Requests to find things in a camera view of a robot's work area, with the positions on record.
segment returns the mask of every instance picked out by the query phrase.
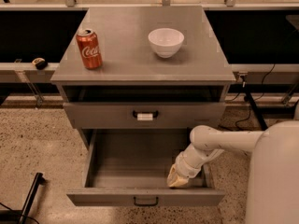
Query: terrazzo floor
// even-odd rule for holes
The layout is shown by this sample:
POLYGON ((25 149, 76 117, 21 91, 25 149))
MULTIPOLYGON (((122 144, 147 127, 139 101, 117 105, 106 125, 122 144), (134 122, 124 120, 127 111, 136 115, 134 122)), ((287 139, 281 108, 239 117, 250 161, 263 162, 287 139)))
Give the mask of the terrazzo floor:
MULTIPOLYGON (((212 207, 76 207, 68 189, 81 187, 87 156, 61 101, 7 99, 0 106, 0 202, 21 209, 36 172, 47 182, 36 195, 30 216, 39 223, 244 223, 250 157, 224 152, 209 164, 215 189, 225 197, 212 207)), ((227 107, 221 125, 233 127, 246 108, 227 107)), ((254 116, 243 127, 256 126, 254 116)))

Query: cabinet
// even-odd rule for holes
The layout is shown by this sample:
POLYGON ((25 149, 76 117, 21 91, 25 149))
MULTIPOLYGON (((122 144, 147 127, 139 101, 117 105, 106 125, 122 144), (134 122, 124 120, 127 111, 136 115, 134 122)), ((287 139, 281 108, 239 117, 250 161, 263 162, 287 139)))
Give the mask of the cabinet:
POLYGON ((174 158, 196 125, 216 127, 235 80, 201 7, 91 7, 81 28, 98 34, 104 65, 84 68, 75 38, 51 82, 89 150, 76 205, 217 205, 221 190, 205 167, 185 189, 166 185, 174 158), (150 31, 185 35, 181 50, 162 59, 150 31))

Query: drawer handle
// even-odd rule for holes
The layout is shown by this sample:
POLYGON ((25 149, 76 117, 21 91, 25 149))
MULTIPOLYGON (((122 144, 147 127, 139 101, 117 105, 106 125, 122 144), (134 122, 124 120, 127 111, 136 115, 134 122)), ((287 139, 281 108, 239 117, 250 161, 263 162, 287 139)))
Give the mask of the drawer handle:
POLYGON ((158 111, 154 112, 136 112, 133 111, 133 117, 138 121, 153 121, 153 119, 157 118, 159 115, 158 111))
POLYGON ((134 205, 135 206, 156 206, 159 203, 159 198, 158 197, 156 197, 156 202, 155 203, 149 203, 149 204, 139 204, 139 203, 137 203, 136 199, 137 198, 134 197, 134 205))

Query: open drawer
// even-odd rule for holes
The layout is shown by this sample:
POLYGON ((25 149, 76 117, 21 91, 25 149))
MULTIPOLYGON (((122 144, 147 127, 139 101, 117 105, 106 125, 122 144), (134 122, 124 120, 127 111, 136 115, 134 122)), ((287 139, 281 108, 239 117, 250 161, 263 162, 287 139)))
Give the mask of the open drawer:
POLYGON ((168 172, 189 144, 189 130, 94 130, 83 173, 83 188, 69 190, 75 205, 217 205, 224 192, 214 190, 205 166, 188 186, 170 189, 168 172))

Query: white bowl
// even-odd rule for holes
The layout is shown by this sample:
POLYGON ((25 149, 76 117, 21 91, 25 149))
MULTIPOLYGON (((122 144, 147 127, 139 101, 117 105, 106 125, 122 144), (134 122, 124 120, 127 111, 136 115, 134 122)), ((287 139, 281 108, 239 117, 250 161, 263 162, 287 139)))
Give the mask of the white bowl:
POLYGON ((162 58, 168 58, 178 52, 184 41, 184 34, 171 28, 160 28, 149 33, 152 50, 162 58))

